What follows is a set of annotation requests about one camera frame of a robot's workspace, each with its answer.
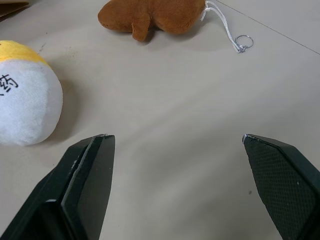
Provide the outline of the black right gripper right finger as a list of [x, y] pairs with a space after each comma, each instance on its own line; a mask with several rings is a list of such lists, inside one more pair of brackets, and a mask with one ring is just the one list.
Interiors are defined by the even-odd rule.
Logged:
[[320, 240], [320, 171], [294, 146], [242, 137], [254, 182], [283, 240]]

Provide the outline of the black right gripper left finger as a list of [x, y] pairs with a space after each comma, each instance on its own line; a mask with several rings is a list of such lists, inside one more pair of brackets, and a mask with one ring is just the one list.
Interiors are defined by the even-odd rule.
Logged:
[[99, 240], [112, 187], [116, 139], [71, 145], [33, 189], [0, 240]]

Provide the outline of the white and yellow plush ball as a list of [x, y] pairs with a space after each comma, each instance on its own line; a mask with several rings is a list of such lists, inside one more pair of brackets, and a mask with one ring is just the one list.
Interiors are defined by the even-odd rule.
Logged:
[[62, 86], [49, 64], [26, 45], [0, 40], [0, 144], [43, 142], [62, 107]]

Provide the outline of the brown plush toy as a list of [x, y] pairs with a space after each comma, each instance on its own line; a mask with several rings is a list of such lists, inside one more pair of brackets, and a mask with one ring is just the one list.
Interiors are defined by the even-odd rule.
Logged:
[[110, 0], [97, 19], [104, 28], [143, 42], [154, 27], [174, 35], [188, 32], [204, 9], [205, 0]]

